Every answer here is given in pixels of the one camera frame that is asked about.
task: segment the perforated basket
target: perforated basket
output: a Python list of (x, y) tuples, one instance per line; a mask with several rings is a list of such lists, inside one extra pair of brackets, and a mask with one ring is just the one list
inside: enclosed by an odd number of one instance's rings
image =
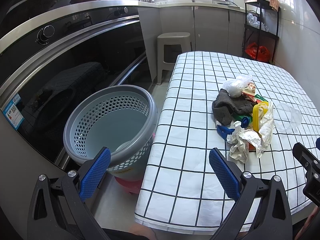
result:
[(63, 143), (80, 165), (107, 147), (111, 151), (107, 170), (125, 180), (139, 180), (147, 165), (157, 118), (156, 104), (145, 89), (109, 87), (89, 96), (73, 111)]

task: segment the plastic stool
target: plastic stool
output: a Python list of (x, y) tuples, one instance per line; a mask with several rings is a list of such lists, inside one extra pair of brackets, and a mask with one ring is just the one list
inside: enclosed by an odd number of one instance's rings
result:
[(180, 45), (181, 52), (191, 51), (190, 33), (163, 33), (158, 36), (158, 80), (157, 85), (161, 85), (162, 71), (173, 70), (175, 63), (164, 62), (164, 46)]

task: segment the yellow plastic lid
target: yellow plastic lid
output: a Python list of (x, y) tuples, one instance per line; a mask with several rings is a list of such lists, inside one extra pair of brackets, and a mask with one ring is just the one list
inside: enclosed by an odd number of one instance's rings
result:
[(253, 107), (252, 111), (252, 127), (256, 132), (259, 132), (259, 109), (263, 109), (263, 115), (268, 111), (268, 109), (262, 107), (262, 104), (269, 106), (269, 103), (262, 101)]

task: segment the metal shelf rack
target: metal shelf rack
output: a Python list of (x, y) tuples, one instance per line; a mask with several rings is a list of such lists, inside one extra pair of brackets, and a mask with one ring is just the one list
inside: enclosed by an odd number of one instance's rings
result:
[[(261, 36), (265, 36), (268, 38), (271, 38), (275, 41), (275, 45), (274, 45), (274, 49), (273, 49), (273, 55), (272, 55), (272, 60), (271, 62), (274, 63), (274, 58), (275, 58), (275, 52), (276, 52), (276, 47), (278, 45), (278, 41), (279, 41), (279, 12), (280, 12), (280, 8), (277, 11), (277, 30), (276, 30), (276, 34), (274, 35), (273, 33), (270, 32), (265, 32), (263, 30), (261, 30), (261, 24), (262, 24), (262, 9), (264, 10), (273, 10), (272, 7), (269, 4), (269, 1), (267, 0), (244, 0), (244, 4), (245, 4), (245, 24), (244, 24), (244, 38), (243, 38), (243, 43), (242, 43), (242, 57), (249, 57), (250, 59), (252, 59), (246, 52), (245, 52), (245, 48), (247, 46), (247, 43), (249, 41), (249, 39), (251, 38), (252, 34), (254, 32), (258, 33), (258, 48), (257, 48), (257, 53), (256, 53), (256, 57), (255, 60), (257, 60), (258, 58), (258, 52), (259, 52), (259, 46), (260, 46), (260, 41), (261, 41)], [(260, 8), (260, 14), (259, 14), (259, 18), (260, 18), (260, 28), (255, 28), (250, 26), (249, 24), (247, 24), (247, 5), (252, 5), (252, 6), (256, 6), (258, 8)], [(251, 31), (251, 34), (249, 35), (249, 37), (247, 38), (247, 30)]]

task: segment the gray cloth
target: gray cloth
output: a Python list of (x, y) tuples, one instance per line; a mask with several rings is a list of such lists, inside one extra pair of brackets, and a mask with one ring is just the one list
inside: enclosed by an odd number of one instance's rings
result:
[(242, 95), (231, 98), (226, 90), (220, 89), (216, 100), (212, 102), (212, 111), (222, 125), (229, 125), (233, 112), (239, 115), (252, 114), (254, 105), (254, 102), (245, 99)]

